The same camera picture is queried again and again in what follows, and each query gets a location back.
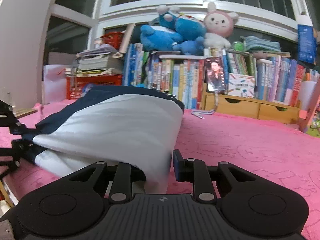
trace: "pink and white plush toy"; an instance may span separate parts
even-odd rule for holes
[[[204,36],[204,47],[208,48],[230,48],[230,42],[225,39],[233,32],[233,26],[238,21],[235,12],[225,13],[217,11],[214,2],[208,4],[208,13],[204,18],[207,33]]]

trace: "crosshair symbol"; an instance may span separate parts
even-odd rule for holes
[[[168,198],[166,198],[166,197],[161,197],[161,198],[159,198],[159,200],[162,201],[162,202],[166,202],[166,201],[168,200]]]

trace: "navy and white garment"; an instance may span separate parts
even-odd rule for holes
[[[25,158],[58,176],[96,161],[130,163],[146,175],[146,192],[165,193],[184,105],[159,91],[94,86],[82,98],[23,134]]]

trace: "wooden drawer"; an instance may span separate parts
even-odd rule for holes
[[[292,106],[280,107],[260,104],[258,119],[296,124],[299,117],[299,111],[299,108]]]
[[[214,96],[207,96],[205,110],[213,109],[214,105]],[[231,99],[228,98],[228,96],[219,95],[217,112],[222,114],[232,114],[257,119],[259,113],[259,103],[240,99]]]

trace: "bed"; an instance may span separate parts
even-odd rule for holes
[[[73,101],[44,106],[44,117],[60,111]],[[41,120],[40,112],[20,119],[28,127]],[[18,136],[0,128],[0,147],[10,147]],[[225,114],[199,119],[185,111],[176,142],[184,158],[197,158],[207,165],[228,161],[302,195],[310,209],[302,234],[308,240],[320,239],[320,145],[319,138],[290,126]],[[26,193],[58,179],[57,176],[21,160],[18,171],[5,182],[20,199]],[[167,193],[191,193],[191,184],[177,183],[171,169]]]

